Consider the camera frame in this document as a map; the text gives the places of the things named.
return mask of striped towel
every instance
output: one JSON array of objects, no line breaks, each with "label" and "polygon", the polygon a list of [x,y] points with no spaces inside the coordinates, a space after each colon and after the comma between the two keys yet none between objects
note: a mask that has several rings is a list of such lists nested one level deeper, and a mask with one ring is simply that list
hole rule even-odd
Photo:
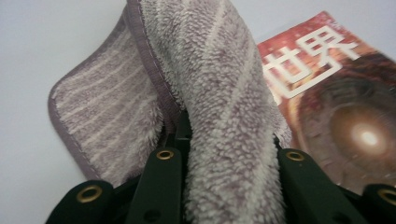
[{"label": "striped towel", "polygon": [[49,96],[54,127],[89,179],[141,174],[182,109],[193,136],[192,223],[282,223],[275,133],[290,130],[228,0],[129,0],[106,42]]}]

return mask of gray towel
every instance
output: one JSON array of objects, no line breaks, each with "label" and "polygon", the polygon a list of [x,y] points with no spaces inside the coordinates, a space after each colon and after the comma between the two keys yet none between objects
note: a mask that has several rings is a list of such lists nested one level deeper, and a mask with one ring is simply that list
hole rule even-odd
[{"label": "gray towel", "polygon": [[290,130],[228,0],[130,0],[107,41],[61,79],[51,120],[88,178],[139,175],[181,109],[193,136],[185,194],[193,223],[282,223],[275,133]]}]

